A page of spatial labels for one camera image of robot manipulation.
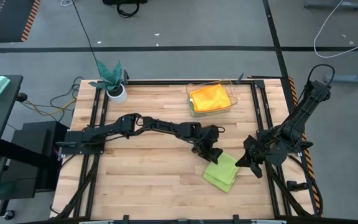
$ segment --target green cloth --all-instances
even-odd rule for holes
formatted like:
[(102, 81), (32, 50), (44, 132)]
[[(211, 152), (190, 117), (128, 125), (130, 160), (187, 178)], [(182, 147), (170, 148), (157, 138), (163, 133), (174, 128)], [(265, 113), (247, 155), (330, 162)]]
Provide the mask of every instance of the green cloth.
[(218, 164), (210, 162), (204, 171), (203, 177), (217, 188), (228, 193), (240, 169), (240, 167), (236, 167), (236, 162), (235, 158), (222, 152), (218, 157)]

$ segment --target transparent container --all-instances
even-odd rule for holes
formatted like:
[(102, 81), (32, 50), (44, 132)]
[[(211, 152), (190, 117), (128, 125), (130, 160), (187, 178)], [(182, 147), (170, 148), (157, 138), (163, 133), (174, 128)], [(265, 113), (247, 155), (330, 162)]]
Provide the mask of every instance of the transparent container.
[[(230, 99), (230, 106), (227, 106), (225, 108), (215, 109), (215, 110), (209, 110), (209, 111), (196, 111), (194, 109), (193, 102), (190, 98), (190, 92), (195, 91), (195, 90), (200, 90), (207, 86), (217, 85), (217, 84), (221, 84), (223, 89), (226, 91), (227, 96)], [(223, 79), (223, 80), (218, 80), (215, 82), (208, 82), (208, 83), (203, 83), (203, 84), (187, 84), (186, 94), (187, 94), (187, 98), (188, 98), (188, 102), (189, 102), (189, 106), (190, 106), (191, 115), (195, 118), (199, 118), (202, 116), (209, 116), (209, 115), (223, 113), (223, 112), (228, 112), (238, 102), (238, 98), (234, 91), (234, 86), (233, 86), (231, 80), (229, 80), (229, 79)]]

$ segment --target wooden table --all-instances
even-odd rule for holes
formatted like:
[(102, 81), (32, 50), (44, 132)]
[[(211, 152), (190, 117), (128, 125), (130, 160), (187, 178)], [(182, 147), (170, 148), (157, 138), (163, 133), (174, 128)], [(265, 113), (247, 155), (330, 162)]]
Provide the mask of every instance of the wooden table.
[[(82, 130), (90, 123), (95, 89), (81, 82), (71, 130)], [(288, 116), (280, 80), (264, 80), (274, 125)], [(255, 137), (257, 122), (250, 85), (236, 85), (238, 104), (228, 113), (202, 118), (190, 115), (185, 85), (126, 86), (128, 99), (120, 105), (108, 104), (106, 124), (126, 113), (140, 113), (174, 123), (197, 121), (202, 125), (224, 126), (215, 147), (239, 159), (244, 154), (242, 142), (250, 134)], [(258, 99), (262, 105), (260, 91)], [(264, 128), (267, 123), (262, 112)], [(94, 192), (92, 220), (232, 219), (273, 218), (267, 174), (261, 179), (248, 168), (240, 168), (236, 181), (227, 194), (202, 178), (208, 162), (191, 152), (192, 145), (174, 136), (146, 132), (140, 136), (108, 142), (99, 161)], [(83, 156), (77, 155), (60, 173), (53, 208), (61, 211), (78, 187)], [(305, 175), (295, 162), (283, 165), (286, 180), (305, 182)], [(276, 187), (280, 212), (284, 214), (282, 196)], [(305, 210), (313, 213), (307, 190), (293, 193)], [(87, 192), (80, 215), (85, 214)]]

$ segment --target concrete floor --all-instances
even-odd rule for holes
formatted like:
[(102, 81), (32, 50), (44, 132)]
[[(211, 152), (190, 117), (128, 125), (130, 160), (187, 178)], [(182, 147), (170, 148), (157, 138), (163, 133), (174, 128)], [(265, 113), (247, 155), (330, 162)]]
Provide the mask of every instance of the concrete floor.
[[(270, 0), (269, 4), (278, 39), (286, 47), (311, 47), (330, 13), (304, 9), (299, 0)], [(76, 5), (93, 47), (273, 46), (260, 0), (150, 0), (130, 19), (120, 18), (101, 1), (77, 0)], [(357, 45), (358, 11), (335, 13), (326, 28), (319, 46)], [(73, 6), (42, 1), (28, 41), (0, 44), (0, 48), (29, 47), (88, 47)], [(358, 52), (332, 59), (321, 59), (313, 52), (284, 52), (283, 56), (298, 93), (309, 70), (318, 63), (333, 65), (337, 75), (358, 74)], [(96, 52), (96, 57), (110, 68), (120, 60), (131, 78), (236, 78), (242, 72), (281, 76), (274, 51)], [(317, 70), (314, 77), (322, 78), (328, 72)], [(12, 74), (24, 76), (21, 91), (38, 104), (48, 104), (52, 97), (65, 93), (78, 75), (98, 78), (90, 52), (0, 54), (0, 75)], [(49, 119), (17, 103), (9, 124), (20, 129), (23, 123)], [(70, 114), (62, 123), (70, 125)], [(3, 138), (10, 140), (12, 134), (7, 127)], [(358, 85), (335, 83), (331, 99), (321, 103), (308, 121), (306, 135), (314, 142), (310, 151), (324, 198), (324, 216), (358, 219)], [(44, 220), (52, 199), (53, 194), (42, 193), (13, 200), (9, 209), (17, 212), (16, 218), (9, 222), (0, 218), (0, 223)]]

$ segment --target green plant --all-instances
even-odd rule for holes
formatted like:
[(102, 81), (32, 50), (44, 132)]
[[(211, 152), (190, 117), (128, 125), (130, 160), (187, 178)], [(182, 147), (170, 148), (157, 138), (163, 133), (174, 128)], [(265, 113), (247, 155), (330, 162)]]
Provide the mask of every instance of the green plant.
[(93, 87), (102, 88), (107, 91), (117, 90), (119, 88), (119, 85), (121, 84), (121, 64), (118, 62), (118, 64), (111, 73), (102, 62), (97, 60), (96, 63), (98, 64), (98, 70), (103, 82), (90, 82), (89, 84)]

